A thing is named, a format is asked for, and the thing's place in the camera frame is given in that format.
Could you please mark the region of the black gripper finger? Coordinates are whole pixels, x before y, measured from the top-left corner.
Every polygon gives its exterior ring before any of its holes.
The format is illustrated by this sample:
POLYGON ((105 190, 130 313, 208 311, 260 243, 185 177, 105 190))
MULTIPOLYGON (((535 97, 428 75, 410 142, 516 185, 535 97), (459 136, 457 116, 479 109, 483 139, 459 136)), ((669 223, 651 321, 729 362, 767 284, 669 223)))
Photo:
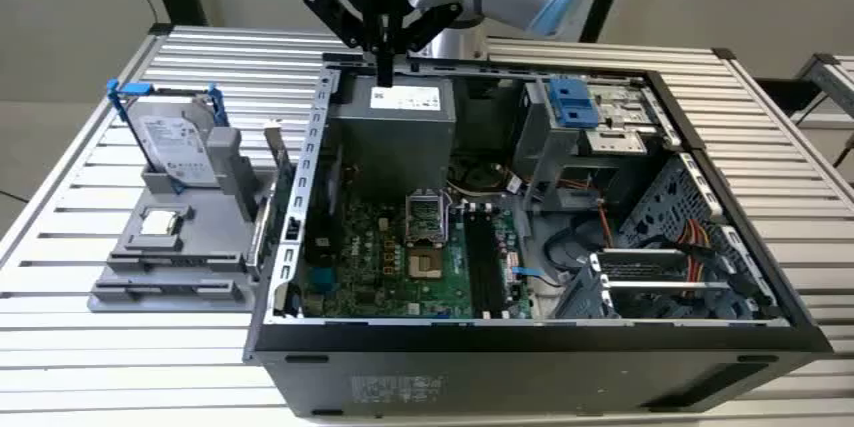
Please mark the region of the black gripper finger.
POLYGON ((340 0, 302 0, 325 27, 350 48, 360 47, 372 58, 376 85, 385 86, 385 44, 380 16, 368 12, 357 18, 340 0))
POLYGON ((401 12, 388 15, 384 34, 384 86, 393 85, 394 57, 418 51, 461 14, 461 5, 449 3, 428 8, 409 24, 402 25, 401 12))

